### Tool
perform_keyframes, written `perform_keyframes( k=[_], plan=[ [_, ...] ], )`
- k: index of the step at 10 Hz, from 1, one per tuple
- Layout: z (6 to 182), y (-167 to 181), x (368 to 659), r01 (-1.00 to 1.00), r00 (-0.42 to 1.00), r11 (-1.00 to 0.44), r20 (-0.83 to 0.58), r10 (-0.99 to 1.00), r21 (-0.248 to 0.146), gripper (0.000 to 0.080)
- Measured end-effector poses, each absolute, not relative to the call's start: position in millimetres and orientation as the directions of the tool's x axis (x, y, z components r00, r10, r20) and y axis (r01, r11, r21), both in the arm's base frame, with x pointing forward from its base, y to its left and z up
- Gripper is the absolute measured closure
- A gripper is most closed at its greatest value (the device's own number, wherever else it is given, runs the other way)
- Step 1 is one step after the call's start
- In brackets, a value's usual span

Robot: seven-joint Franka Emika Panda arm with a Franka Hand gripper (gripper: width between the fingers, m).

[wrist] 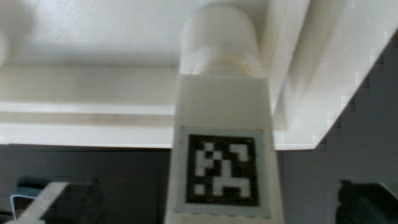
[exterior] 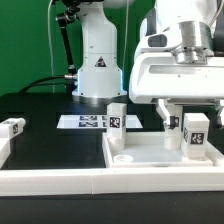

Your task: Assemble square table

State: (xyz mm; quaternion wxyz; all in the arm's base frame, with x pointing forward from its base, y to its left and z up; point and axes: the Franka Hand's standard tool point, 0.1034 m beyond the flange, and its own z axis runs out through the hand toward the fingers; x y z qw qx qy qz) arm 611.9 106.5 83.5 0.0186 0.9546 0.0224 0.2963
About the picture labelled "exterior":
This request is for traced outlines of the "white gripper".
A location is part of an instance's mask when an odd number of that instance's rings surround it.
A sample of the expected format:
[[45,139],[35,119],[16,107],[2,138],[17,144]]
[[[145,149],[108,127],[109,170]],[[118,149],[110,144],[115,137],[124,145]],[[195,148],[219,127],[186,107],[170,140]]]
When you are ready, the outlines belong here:
[[129,97],[137,104],[156,103],[164,128],[180,124],[179,107],[169,104],[212,104],[217,112],[214,126],[224,128],[224,58],[208,63],[177,64],[170,52],[143,53],[137,57],[129,83]]

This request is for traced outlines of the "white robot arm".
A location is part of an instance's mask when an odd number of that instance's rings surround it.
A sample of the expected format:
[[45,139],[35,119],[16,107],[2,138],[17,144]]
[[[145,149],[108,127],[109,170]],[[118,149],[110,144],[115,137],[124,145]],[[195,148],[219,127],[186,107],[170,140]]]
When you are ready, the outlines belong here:
[[[83,65],[79,92],[86,97],[109,96],[115,91],[95,91],[90,82],[104,79],[100,71],[115,69],[116,40],[103,18],[103,0],[87,3],[63,0],[68,18],[77,15],[83,28]],[[134,54],[129,97],[134,103],[155,103],[169,128],[174,105],[214,105],[216,125],[224,126],[224,57],[216,55],[213,39],[222,4],[217,0],[155,0],[143,19]]]

